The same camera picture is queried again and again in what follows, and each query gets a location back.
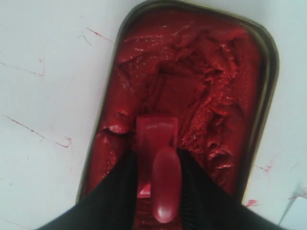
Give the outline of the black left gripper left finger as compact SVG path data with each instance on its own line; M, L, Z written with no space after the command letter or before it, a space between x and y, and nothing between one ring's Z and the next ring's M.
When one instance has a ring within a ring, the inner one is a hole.
M137 156L128 150L92 192L41 229L130 230L136 210L137 188Z

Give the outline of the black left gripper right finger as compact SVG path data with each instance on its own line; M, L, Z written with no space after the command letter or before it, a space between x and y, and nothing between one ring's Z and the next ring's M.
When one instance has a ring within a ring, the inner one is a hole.
M225 192L185 149L177 150L182 170L180 218L184 230L278 230Z

